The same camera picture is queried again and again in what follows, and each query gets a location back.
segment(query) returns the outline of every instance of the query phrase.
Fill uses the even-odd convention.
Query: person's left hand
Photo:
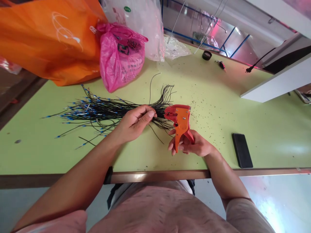
[[[153,117],[157,117],[156,111],[148,105],[141,105],[128,111],[109,135],[114,135],[120,144],[133,141],[142,134]]]

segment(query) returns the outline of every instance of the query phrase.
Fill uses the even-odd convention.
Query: table surface
[[[194,47],[188,46],[192,53]],[[215,60],[222,60],[227,73]],[[311,108],[299,97],[282,95],[266,103],[240,98],[240,95],[272,75],[257,69],[245,73],[247,65],[213,54],[202,59],[195,55],[173,61],[146,59],[138,78],[110,94],[102,80],[85,84],[97,96],[149,103],[160,98],[164,85],[175,85],[174,104],[190,105],[192,129],[197,130],[222,153],[232,168],[239,168],[232,133],[245,134],[254,168],[311,167]],[[64,137],[56,136],[72,129],[54,116],[76,99],[85,96],[80,85],[57,87],[48,81],[0,131],[0,175],[65,173],[92,148],[91,144],[75,149],[96,135],[92,127],[78,128]],[[171,156],[167,145],[171,139],[164,130],[151,124],[135,141],[127,143],[113,165],[114,172],[174,171],[207,169],[203,159],[178,153]]]

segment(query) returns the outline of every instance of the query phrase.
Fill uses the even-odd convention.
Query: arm
[[[213,184],[223,201],[225,209],[229,201],[232,199],[245,198],[250,200],[250,196],[244,184],[234,173],[220,152],[198,132],[191,130],[191,133],[193,134],[195,144],[191,145],[189,140],[186,137],[183,137],[178,149],[186,154],[192,152],[204,158],[211,172]],[[175,134],[175,130],[170,131],[169,134]],[[172,151],[172,155],[176,153],[174,142],[175,138],[171,140],[168,146],[168,149]]]
[[[141,135],[156,117],[147,105],[128,111],[119,125],[80,162],[63,175],[18,221],[14,231],[85,210],[100,191],[109,166],[122,144]]]

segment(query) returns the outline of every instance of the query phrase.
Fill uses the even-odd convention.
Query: smartphone
[[[232,134],[234,149],[236,150],[236,158],[240,168],[253,168],[252,159],[246,143],[244,134]]]

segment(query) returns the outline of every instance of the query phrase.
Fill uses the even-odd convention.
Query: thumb
[[[155,112],[152,110],[150,110],[145,115],[143,115],[137,123],[138,128],[143,130],[146,127],[146,125],[150,123],[154,115],[155,115]]]
[[[189,144],[189,145],[185,145],[185,144],[181,144],[178,146],[179,150],[182,150],[183,152],[190,152],[190,153],[195,153],[198,154],[199,150],[200,150],[200,146],[198,144]]]

